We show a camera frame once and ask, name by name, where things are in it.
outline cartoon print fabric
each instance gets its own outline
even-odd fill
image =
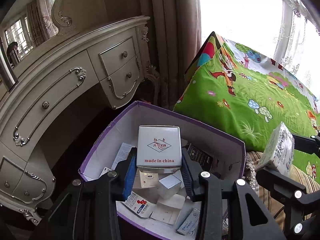
[[[185,77],[188,86],[174,111],[243,140],[247,151],[263,152],[281,121],[306,137],[320,131],[320,102],[294,75],[253,48],[214,32]],[[295,151],[293,164],[320,182],[316,155]]]

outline open medicine box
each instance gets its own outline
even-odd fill
[[[98,179],[104,167],[112,166],[123,142],[137,146],[140,125],[178,126],[181,138],[225,162],[222,179],[242,178],[245,164],[242,141],[202,122],[139,101],[129,105],[101,133],[79,169],[81,177],[86,181]],[[141,218],[123,203],[117,203],[117,213],[121,218],[163,240],[190,239],[178,234],[176,229],[193,208],[200,209],[201,203],[186,199],[176,223],[169,226],[152,218]],[[226,210],[227,201],[223,200],[222,213],[226,214]]]

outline metal bolt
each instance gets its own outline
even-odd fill
[[[295,193],[294,193],[294,196],[296,198],[301,198],[302,197],[302,192],[300,190],[296,190]]]
[[[81,184],[81,180],[79,179],[75,179],[73,182],[72,182],[72,185],[73,186],[79,186]]]
[[[204,178],[208,178],[208,177],[210,177],[210,173],[207,171],[203,171],[203,172],[201,172],[201,176]]]
[[[109,171],[109,172],[107,173],[107,175],[112,178],[112,177],[117,176],[117,173],[116,173],[116,171]]]
[[[237,179],[237,184],[239,186],[244,186],[245,185],[245,180],[244,179]]]
[[[302,224],[301,223],[296,224],[294,227],[294,232],[298,234],[301,232],[301,230],[302,230]]]

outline striped fabric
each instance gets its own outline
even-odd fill
[[[254,167],[257,165],[258,161],[261,159],[263,153],[261,152],[247,152],[253,161]],[[311,177],[309,177],[302,170],[298,169],[296,166],[292,165],[290,170],[290,178],[304,185],[307,189],[307,193],[312,193],[317,190],[320,190],[320,185],[314,181]],[[263,187],[259,186],[259,198],[266,205],[272,216],[275,217],[276,222],[280,226],[281,229],[284,227],[284,218],[285,213],[283,211],[283,205],[271,198],[270,192]]]

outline white dresser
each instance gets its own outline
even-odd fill
[[[149,79],[157,102],[159,75],[150,65],[147,20],[134,17],[77,34],[24,66],[19,83],[0,101],[2,205],[34,224],[41,220],[37,205],[51,196],[56,181],[34,149],[58,115],[94,85],[101,84],[108,104],[117,109]]]

